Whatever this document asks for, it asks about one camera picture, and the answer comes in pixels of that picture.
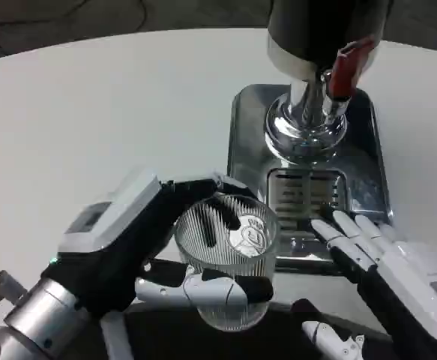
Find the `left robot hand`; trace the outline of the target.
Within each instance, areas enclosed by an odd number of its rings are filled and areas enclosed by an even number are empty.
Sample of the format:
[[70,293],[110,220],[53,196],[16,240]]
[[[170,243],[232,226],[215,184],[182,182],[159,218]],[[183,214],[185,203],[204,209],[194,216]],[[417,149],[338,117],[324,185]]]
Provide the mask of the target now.
[[157,258],[176,221],[200,201],[209,201],[212,210],[202,226],[238,230],[241,222],[225,203],[227,195],[246,203],[255,199],[248,186],[218,172],[184,181],[139,172],[81,211],[41,276],[71,294],[76,310],[96,319],[125,310],[135,299],[174,308],[264,304],[274,289],[263,275],[231,275]]

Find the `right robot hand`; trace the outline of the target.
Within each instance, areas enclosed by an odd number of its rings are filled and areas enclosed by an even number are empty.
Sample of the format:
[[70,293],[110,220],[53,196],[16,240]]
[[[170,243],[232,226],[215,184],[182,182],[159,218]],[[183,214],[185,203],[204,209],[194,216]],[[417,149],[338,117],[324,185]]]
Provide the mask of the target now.
[[386,223],[322,208],[310,228],[391,338],[400,359],[437,359],[437,247]]

